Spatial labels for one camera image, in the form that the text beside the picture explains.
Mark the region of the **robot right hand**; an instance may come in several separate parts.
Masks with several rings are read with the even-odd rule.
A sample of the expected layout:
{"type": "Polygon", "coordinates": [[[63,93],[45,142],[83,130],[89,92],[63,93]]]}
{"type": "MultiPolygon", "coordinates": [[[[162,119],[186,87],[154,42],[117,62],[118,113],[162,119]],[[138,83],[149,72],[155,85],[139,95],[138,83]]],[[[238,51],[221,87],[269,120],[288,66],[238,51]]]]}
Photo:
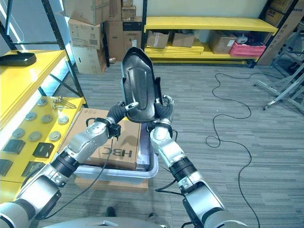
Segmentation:
{"type": "Polygon", "coordinates": [[[164,95],[162,98],[165,101],[164,104],[160,102],[159,98],[155,99],[155,116],[159,119],[168,119],[170,122],[172,122],[174,112],[174,99],[169,95],[164,95]]]}

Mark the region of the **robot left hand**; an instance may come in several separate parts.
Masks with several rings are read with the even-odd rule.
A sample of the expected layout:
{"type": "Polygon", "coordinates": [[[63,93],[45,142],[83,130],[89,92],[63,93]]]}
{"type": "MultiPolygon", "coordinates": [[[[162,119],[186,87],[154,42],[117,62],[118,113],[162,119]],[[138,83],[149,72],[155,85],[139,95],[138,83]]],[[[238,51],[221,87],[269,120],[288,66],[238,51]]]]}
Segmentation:
{"type": "Polygon", "coordinates": [[[130,104],[125,104],[124,102],[117,102],[108,111],[106,119],[112,124],[117,124],[125,117],[129,110],[136,108],[138,104],[138,102],[133,102],[130,104]]]}

